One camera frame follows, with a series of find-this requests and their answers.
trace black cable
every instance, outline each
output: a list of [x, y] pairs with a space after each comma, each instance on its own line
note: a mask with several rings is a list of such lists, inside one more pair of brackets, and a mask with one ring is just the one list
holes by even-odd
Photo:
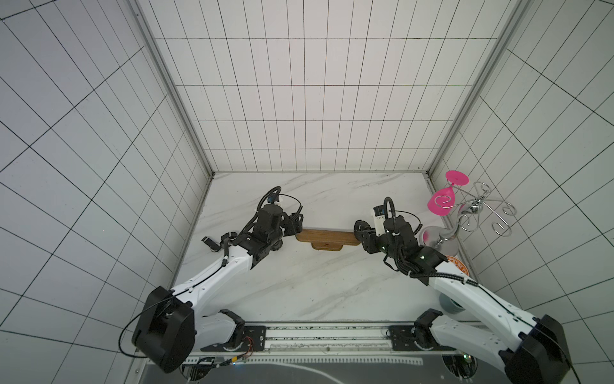
[[394, 260], [394, 265], [397, 266], [397, 269], [404, 275], [408, 275], [410, 272], [410, 267], [409, 265], [401, 259], [401, 255], [402, 255], [402, 248], [403, 248], [403, 243], [402, 241], [398, 240], [396, 237], [394, 238], [394, 244], [392, 245], [394, 247], [393, 250], [393, 254], [392, 254], [392, 260]]
[[290, 219], [289, 219], [290, 221], [294, 221], [298, 217], [298, 215], [301, 213], [301, 211], [303, 210], [303, 204], [301, 203], [301, 201], [299, 199], [297, 199], [294, 196], [290, 196], [290, 195], [286, 195], [286, 194], [278, 194], [278, 195], [279, 196], [286, 196], [286, 197], [289, 197], [289, 198], [293, 198], [294, 200], [296, 200], [298, 202], [298, 209], [297, 209], [297, 211], [294, 212], [292, 217], [290, 217]]
[[286, 195], [286, 194], [279, 194], [279, 196], [286, 196], [286, 197], [289, 197], [289, 198], [293, 198], [294, 200], [296, 200], [298, 202], [298, 205], [303, 206], [303, 204], [301, 204], [301, 201], [299, 199], [297, 199], [296, 197], [294, 197], [294, 196], [290, 196], [290, 195]]
[[418, 234], [418, 232], [420, 232], [420, 230], [422, 229], [422, 220], [420, 220], [420, 218], [419, 218], [419, 217], [417, 217], [415, 214], [413, 214], [413, 213], [411, 213], [411, 212], [407, 212], [407, 211], [399, 211], [399, 210], [397, 210], [397, 211], [395, 211], [395, 212], [401, 212], [401, 213], [410, 214], [410, 215], [412, 215], [413, 217], [415, 217], [416, 219], [418, 219], [418, 226], [417, 226], [417, 227], [414, 229], [414, 232], [413, 232], [413, 233], [414, 233], [414, 235], [417, 235], [417, 234]]
[[390, 198], [390, 196], [387, 196], [384, 199], [384, 217], [387, 219], [388, 218], [388, 209], [386, 209], [386, 204], [388, 204], [390, 206], [390, 212], [392, 214], [392, 230], [396, 233], [397, 232], [397, 213], [394, 210], [394, 203], [392, 202], [392, 199]]
[[567, 365], [572, 369], [573, 374], [576, 377], [576, 380], [578, 381], [578, 384], [581, 384], [580, 378], [578, 376], [578, 373], [576, 372], [575, 368], [573, 367], [573, 364], [571, 363], [571, 359], [569, 358], [569, 356], [567, 356], [567, 353], [565, 353], [565, 351], [563, 350], [563, 348], [554, 340], [552, 339], [549, 335], [547, 335], [545, 332], [543, 332], [541, 329], [532, 326], [531, 324], [527, 323], [526, 321], [524, 321], [523, 319], [521, 319], [520, 317], [516, 316], [515, 313], [513, 313], [512, 311], [510, 311], [506, 306], [504, 306], [503, 304], [501, 304], [493, 295], [490, 294], [490, 292], [488, 292], [484, 287], [482, 287], [477, 281], [475, 280], [471, 280], [471, 279], [465, 279], [462, 276], [459, 275], [454, 275], [452, 273], [443, 273], [443, 272], [434, 272], [434, 273], [410, 273], [409, 275], [411, 278], [421, 278], [421, 277], [435, 277], [435, 278], [447, 278], [447, 279], [451, 279], [451, 280], [456, 280], [456, 281], [462, 281], [464, 283], [467, 283], [471, 286], [474, 287], [478, 287], [480, 288], [482, 291], [484, 291], [485, 294], [487, 294], [492, 300], [494, 300], [495, 303], [499, 304], [499, 306], [501, 306], [501, 308], [503, 308], [507, 313], [509, 313], [510, 315], [514, 316], [514, 318], [520, 320], [521, 322], [523, 322], [524, 324], [528, 325], [529, 327], [531, 327], [531, 329], [535, 329], [537, 332], [541, 333], [542, 335], [544, 335], [545, 337], [548, 338], [548, 340], [550, 340], [551, 342], [554, 343], [554, 345], [557, 346], [557, 348], [559, 348], [559, 350], [561, 351], [561, 353], [563, 354], [563, 357], [565, 357], [565, 362], [567, 363]]
[[393, 267], [393, 266], [391, 266], [390, 264], [388, 264], [388, 261], [386, 261], [386, 260], [388, 260], [388, 257], [390, 257], [390, 256], [385, 255], [385, 256], [384, 256], [384, 260], [382, 260], [382, 261], [384, 262], [384, 264], [386, 264], [386, 265], [388, 266], [388, 268], [392, 269], [392, 270], [393, 270], [393, 271], [395, 271], [395, 272], [398, 272], [398, 269], [394, 269], [394, 267]]
[[[201, 365], [200, 365], [200, 363], [201, 363], [201, 362], [203, 362], [203, 361], [205, 361], [205, 360], [207, 360], [207, 359], [212, 359], [212, 360], [210, 360], [211, 365], [210, 365], [209, 367], [206, 367], [206, 366], [201, 366]], [[213, 366], [213, 362], [215, 361], [215, 359], [216, 359], [216, 358], [215, 358], [214, 356], [213, 356], [213, 357], [212, 357], [212, 356], [208, 356], [208, 357], [200, 358], [200, 359], [199, 359], [199, 360], [196, 362], [196, 364], [195, 364], [194, 366], [192, 366], [192, 365], [189, 365], [189, 366], [184, 366], [184, 365], [181, 365], [181, 367], [179, 368], [179, 373], [180, 373], [180, 374], [181, 374], [181, 376], [183, 376], [183, 377], [184, 377], [184, 379], [186, 379], [188, 382], [192, 382], [192, 381], [198, 381], [198, 380], [201, 380], [203, 377], [205, 377], [205, 376], [207, 376], [207, 375], [209, 374], [209, 371], [210, 371], [211, 369], [215, 368], [215, 367]], [[194, 374], [193, 374], [193, 373], [194, 373], [194, 368], [200, 368], [200, 369], [205, 370], [205, 374], [204, 374], [202, 377], [198, 378], [197, 380], [192, 380], [192, 377], [194, 376]], [[191, 369], [191, 371], [190, 371], [190, 375], [189, 375], [190, 377], [187, 377], [187, 376], [184, 374], [184, 369], [185, 369], [185, 370], [187, 370], [187, 369]]]
[[[207, 279], [209, 279], [210, 277], [212, 277], [213, 275], [215, 275], [220, 269], [222, 269], [222, 266], [220, 266], [215, 272], [213, 272], [212, 274], [210, 274], [209, 276], [207, 276], [206, 278], [202, 279], [201, 281], [199, 281], [198, 283], [194, 284], [191, 288], [195, 288], [197, 287], [199, 284], [204, 283], [205, 281], [207, 281]], [[165, 299], [162, 299], [160, 301], [158, 301], [155, 304], [150, 305], [149, 307], [143, 309], [143, 311], [139, 312], [135, 317], [132, 318], [132, 320], [130, 320], [130, 322], [128, 322], [128, 324], [126, 324], [126, 326], [122, 329], [122, 331], [119, 333], [119, 338], [117, 339], [117, 346], [119, 347], [119, 352], [121, 352], [123, 355], [128, 356], [129, 358], [135, 358], [135, 359], [146, 359], [147, 356], [138, 356], [138, 355], [131, 355], [129, 353], [124, 352], [124, 350], [122, 349], [122, 337], [123, 334], [126, 332], [126, 330], [128, 329], [128, 327], [130, 326], [130, 324], [132, 324], [136, 319], [139, 318], [139, 316], [141, 316], [143, 313], [149, 311], [151, 308], [154, 308], [160, 304], [162, 304], [163, 302], [172, 300], [173, 298], [186, 293], [187, 291], [189, 291], [190, 288], [186, 288], [183, 291], [181, 291], [180, 293], [176, 294], [176, 295], [172, 295], [171, 297], [167, 297]]]

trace metal frame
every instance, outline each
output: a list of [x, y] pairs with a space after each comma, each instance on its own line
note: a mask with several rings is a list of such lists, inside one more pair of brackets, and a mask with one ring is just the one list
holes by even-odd
[[454, 137], [456, 137], [459, 130], [461, 129], [462, 124], [465, 122], [465, 119], [469, 115], [469, 112], [473, 108], [473, 105], [478, 100], [482, 89], [484, 89], [484, 86], [488, 82], [488, 79], [490, 78], [497, 63], [499, 62], [499, 59], [501, 59], [501, 56], [505, 52], [505, 49], [507, 48], [512, 36], [516, 32], [516, 29], [520, 25], [533, 1], [534, 0], [518, 0], [514, 9], [511, 11], [510, 17], [508, 18], [505, 26], [501, 30], [499, 37], [497, 38], [497, 43], [492, 48], [490, 54], [488, 55], [488, 59], [480, 70], [476, 81], [473, 83], [471, 90], [469, 91], [469, 94], [467, 95], [465, 101], [462, 103], [459, 112], [456, 114], [454, 122], [452, 123], [452, 127], [450, 127], [450, 131], [448, 131], [448, 134], [446, 135], [445, 139], [443, 140], [443, 143], [439, 147], [439, 150], [437, 150], [437, 154], [435, 154], [435, 159], [427, 170], [427, 173], [429, 175], [432, 175], [435, 172], [437, 166], [439, 166], [439, 163], [441, 163], [441, 160], [443, 159], [443, 154], [448, 150], [448, 147], [450, 147], [452, 140], [454, 139]]
[[[478, 321], [463, 321], [463, 325], [484, 329]], [[266, 326], [265, 350], [254, 352], [245, 361], [237, 364], [309, 364], [309, 363], [395, 363], [414, 366], [423, 365], [423, 356], [458, 354], [449, 351], [394, 351], [386, 331], [393, 325], [410, 325], [410, 322], [262, 322], [246, 323], [246, 326]], [[194, 351], [185, 359], [185, 364], [196, 364], [203, 356], [235, 356], [236, 352]], [[135, 359], [126, 378], [126, 384], [138, 384], [149, 359]]]
[[194, 233], [194, 229], [196, 228], [196, 223], [198, 223], [200, 214], [203, 212], [204, 200], [207, 198], [207, 195], [209, 194], [209, 189], [211, 188], [211, 184], [213, 184], [213, 176], [211, 176], [211, 178], [207, 182], [207, 186], [205, 187], [203, 197], [198, 203], [198, 209], [196, 209], [196, 213], [194, 214], [194, 218], [192, 219], [193, 221], [190, 225], [190, 231], [188, 232], [188, 237], [187, 237], [188, 241], [184, 243], [184, 247], [181, 249], [181, 253], [179, 256], [179, 262], [177, 263], [177, 270], [175, 271], [175, 273], [173, 273], [173, 279], [171, 280], [171, 284], [170, 284], [171, 287], [176, 284], [177, 274], [179, 273], [179, 268], [181, 266], [181, 263], [183, 263], [184, 261], [185, 252], [188, 249], [188, 245], [190, 245], [190, 240], [192, 239], [192, 234]]
[[209, 182], [213, 178], [214, 171], [209, 163], [209, 159], [204, 154], [203, 146], [200, 144], [200, 140], [196, 135], [195, 128], [192, 124], [192, 121], [189, 119], [188, 114], [186, 112], [185, 106], [181, 101], [181, 97], [177, 93], [177, 88], [174, 86], [173, 81], [171, 79], [170, 72], [166, 67], [166, 63], [162, 59], [162, 55], [160, 54], [160, 50], [158, 49], [158, 45], [155, 42], [154, 36], [149, 28], [149, 24], [147, 20], [143, 17], [143, 12], [141, 9], [141, 5], [137, 0], [125, 0], [126, 4], [130, 8], [132, 12], [132, 16], [136, 20], [136, 23], [141, 30], [141, 34], [145, 37], [145, 45], [147, 49], [153, 56], [153, 63], [156, 66], [156, 69], [160, 75], [160, 78], [164, 82], [165, 87], [168, 89], [169, 98], [173, 101], [175, 108], [179, 111], [179, 115], [181, 116], [181, 120], [183, 121], [187, 131], [190, 133], [190, 139], [192, 143], [196, 146], [198, 153], [200, 154], [201, 160], [204, 163], [205, 172], [207, 172], [207, 176], [209, 177]]

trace wooden block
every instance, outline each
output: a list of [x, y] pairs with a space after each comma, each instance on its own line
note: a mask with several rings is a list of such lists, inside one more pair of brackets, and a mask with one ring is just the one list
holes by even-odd
[[311, 243], [313, 249], [321, 251], [341, 251], [344, 245], [359, 245], [354, 232], [339, 230], [303, 229], [297, 234], [297, 240]]

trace silver base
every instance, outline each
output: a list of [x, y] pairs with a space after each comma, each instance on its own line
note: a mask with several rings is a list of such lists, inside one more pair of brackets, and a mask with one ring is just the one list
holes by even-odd
[[445, 256], [457, 255], [459, 252], [459, 241], [455, 238], [452, 240], [442, 239], [442, 232], [450, 232], [450, 230], [435, 226], [426, 227], [420, 234], [418, 241], [420, 244], [430, 246]]

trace mounting plate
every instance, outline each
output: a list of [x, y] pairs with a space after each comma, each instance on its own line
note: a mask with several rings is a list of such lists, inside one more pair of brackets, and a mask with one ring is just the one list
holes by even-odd
[[[393, 351], [422, 351], [414, 343], [411, 338], [411, 329], [413, 325], [389, 326], [387, 334], [392, 340]], [[456, 348], [444, 347], [442, 345], [435, 346], [432, 351], [456, 351]]]
[[[261, 352], [265, 349], [266, 327], [265, 326], [245, 326], [243, 337], [249, 336], [254, 341], [254, 352]], [[246, 352], [249, 348], [248, 342], [242, 342], [236, 352]], [[200, 348], [201, 352], [230, 352], [224, 348], [224, 344], [213, 344], [208, 347]]]

